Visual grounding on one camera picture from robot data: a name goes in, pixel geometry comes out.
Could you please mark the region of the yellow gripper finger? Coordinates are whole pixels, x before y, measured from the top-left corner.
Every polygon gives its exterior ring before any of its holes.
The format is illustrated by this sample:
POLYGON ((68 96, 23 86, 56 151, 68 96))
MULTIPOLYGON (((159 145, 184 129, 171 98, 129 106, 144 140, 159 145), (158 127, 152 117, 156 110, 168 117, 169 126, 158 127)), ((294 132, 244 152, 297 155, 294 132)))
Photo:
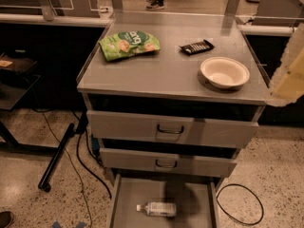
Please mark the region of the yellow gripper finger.
POLYGON ((291 35, 269 83, 265 101, 282 107, 295 103, 304 95, 304 24, 298 25, 291 35))

